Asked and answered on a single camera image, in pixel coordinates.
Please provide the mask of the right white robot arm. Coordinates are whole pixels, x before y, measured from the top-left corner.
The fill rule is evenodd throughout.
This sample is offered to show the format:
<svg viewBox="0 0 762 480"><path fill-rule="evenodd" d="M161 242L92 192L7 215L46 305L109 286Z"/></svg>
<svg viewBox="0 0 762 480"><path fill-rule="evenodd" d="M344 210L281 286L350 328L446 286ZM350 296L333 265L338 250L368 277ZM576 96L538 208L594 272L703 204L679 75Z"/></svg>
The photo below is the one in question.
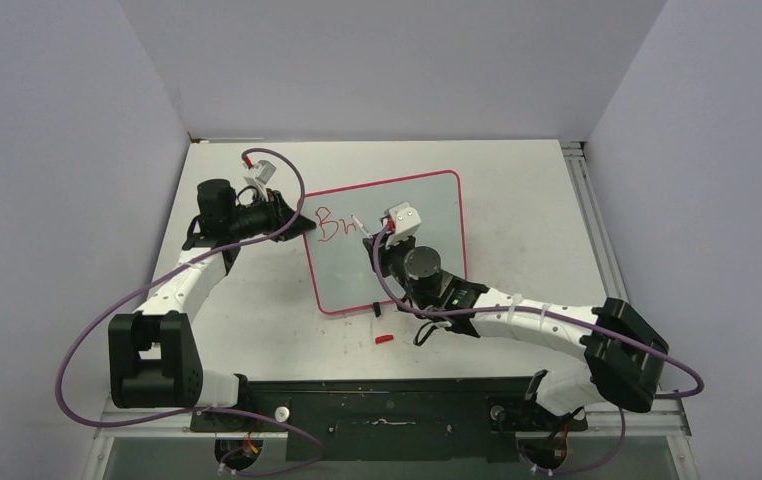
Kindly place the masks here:
<svg viewBox="0 0 762 480"><path fill-rule="evenodd" d="M425 319L422 345L438 329L474 338L504 338L576 360L563 371L543 369L530 380L522 411L536 428L601 402L650 411L669 346L627 301L572 307L527 300L443 270L439 253L408 238L392 247L364 242L373 268L404 294L399 308Z"/></svg>

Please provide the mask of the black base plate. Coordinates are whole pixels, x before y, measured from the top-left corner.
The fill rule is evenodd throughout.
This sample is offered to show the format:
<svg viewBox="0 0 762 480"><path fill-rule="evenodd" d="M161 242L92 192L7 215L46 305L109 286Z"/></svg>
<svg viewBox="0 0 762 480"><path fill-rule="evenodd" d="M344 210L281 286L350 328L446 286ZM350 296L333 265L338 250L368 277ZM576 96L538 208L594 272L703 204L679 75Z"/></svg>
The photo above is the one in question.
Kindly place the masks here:
<svg viewBox="0 0 762 480"><path fill-rule="evenodd" d="M527 377L251 381L238 408L306 431L286 435L286 458L327 461L443 461L483 458L510 462L520 444L558 442L580 432L583 414L561 421L534 403Z"/></svg>

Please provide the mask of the white whiteboard marker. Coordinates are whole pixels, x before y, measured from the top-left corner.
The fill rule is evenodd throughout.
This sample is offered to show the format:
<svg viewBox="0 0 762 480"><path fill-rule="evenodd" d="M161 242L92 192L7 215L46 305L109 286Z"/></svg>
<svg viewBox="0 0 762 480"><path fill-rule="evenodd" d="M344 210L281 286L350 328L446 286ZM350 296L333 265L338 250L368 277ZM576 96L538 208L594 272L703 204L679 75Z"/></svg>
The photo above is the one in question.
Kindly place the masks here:
<svg viewBox="0 0 762 480"><path fill-rule="evenodd" d="M368 228L364 225L364 223L355 215L351 216L352 223L355 225L355 227L364 235L365 238L371 240L374 236L372 232L368 230Z"/></svg>

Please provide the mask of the aluminium rail frame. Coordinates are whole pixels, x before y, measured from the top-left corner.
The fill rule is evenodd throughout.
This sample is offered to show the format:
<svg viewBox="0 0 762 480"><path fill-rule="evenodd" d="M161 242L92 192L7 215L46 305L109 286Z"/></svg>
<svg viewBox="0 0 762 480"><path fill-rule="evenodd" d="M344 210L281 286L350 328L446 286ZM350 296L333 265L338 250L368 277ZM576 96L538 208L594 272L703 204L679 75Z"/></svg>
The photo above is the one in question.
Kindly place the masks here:
<svg viewBox="0 0 762 480"><path fill-rule="evenodd" d="M145 301L180 269L190 223L198 215L197 187L226 179L239 203L255 189L247 163L277 167L267 188L316 223L290 241L257 236L237 243L236 261L192 323L202 365L251 381L349 381L527 377L570 369L576 360L553 350L504 338L474 338L433 331L415 338L426 321L399 308L404 292L383 280L352 223L357 216L371 240L387 240L386 210L409 202L422 223L416 245L439 253L443 270L527 300L559 306L627 301L613 249L601 221L583 154L555 140L366 141L202 143L192 146L182 170L161 247L154 286ZM376 318L372 304L379 302ZM392 334L376 345L376 337ZM671 435L679 425L673 403L655 397L635 413L609 402L588 405L588 427L576 439L605 434ZM217 442L221 469L261 476L283 457L292 468L315 461L286 458L286 408L274 417L231 407L157 408L162 437L190 430Z"/></svg>

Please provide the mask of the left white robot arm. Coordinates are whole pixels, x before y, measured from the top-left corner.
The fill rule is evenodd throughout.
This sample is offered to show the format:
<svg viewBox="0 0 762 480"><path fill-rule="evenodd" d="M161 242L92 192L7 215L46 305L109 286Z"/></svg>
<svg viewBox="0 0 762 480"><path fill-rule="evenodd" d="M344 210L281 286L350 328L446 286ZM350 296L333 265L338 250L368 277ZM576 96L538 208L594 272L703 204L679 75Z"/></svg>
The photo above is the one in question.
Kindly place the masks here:
<svg viewBox="0 0 762 480"><path fill-rule="evenodd" d="M243 377L203 367L193 320L231 271L237 243L257 236L290 241L316 224L277 190L258 187L251 202L241 204L226 179L200 183L197 204L179 273L137 310L117 314L108 324L111 397L118 408L216 407L218 420L239 431L254 420L255 403L241 394Z"/></svg>

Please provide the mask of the red marker cap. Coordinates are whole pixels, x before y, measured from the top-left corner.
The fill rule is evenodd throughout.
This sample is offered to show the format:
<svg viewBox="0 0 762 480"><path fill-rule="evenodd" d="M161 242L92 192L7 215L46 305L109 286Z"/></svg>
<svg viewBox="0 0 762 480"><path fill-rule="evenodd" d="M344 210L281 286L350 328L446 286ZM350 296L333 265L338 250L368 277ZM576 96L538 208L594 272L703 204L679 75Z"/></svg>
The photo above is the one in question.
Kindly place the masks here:
<svg viewBox="0 0 762 480"><path fill-rule="evenodd" d="M381 336L376 337L374 342L375 342L376 345L378 345L378 344L383 344L383 343L390 342L393 339L394 339L394 336L392 334L385 334L385 335L381 335Z"/></svg>

